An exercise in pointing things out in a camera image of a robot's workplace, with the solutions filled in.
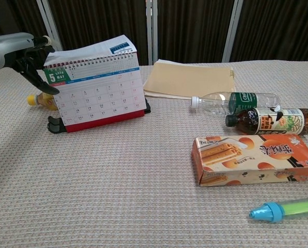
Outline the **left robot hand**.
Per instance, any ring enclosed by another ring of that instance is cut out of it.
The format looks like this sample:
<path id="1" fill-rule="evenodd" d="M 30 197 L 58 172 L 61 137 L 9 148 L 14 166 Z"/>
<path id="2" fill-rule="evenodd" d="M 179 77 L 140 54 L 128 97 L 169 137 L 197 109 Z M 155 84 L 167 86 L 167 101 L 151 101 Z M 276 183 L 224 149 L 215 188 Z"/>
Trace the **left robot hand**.
<path id="1" fill-rule="evenodd" d="M 43 69 L 44 64 L 37 52 L 54 52 L 57 45 L 59 43 L 49 36 L 35 37 L 29 33 L 1 35 L 0 69 L 11 68 L 42 92 L 56 95 L 59 90 L 45 82 L 37 72 Z"/>

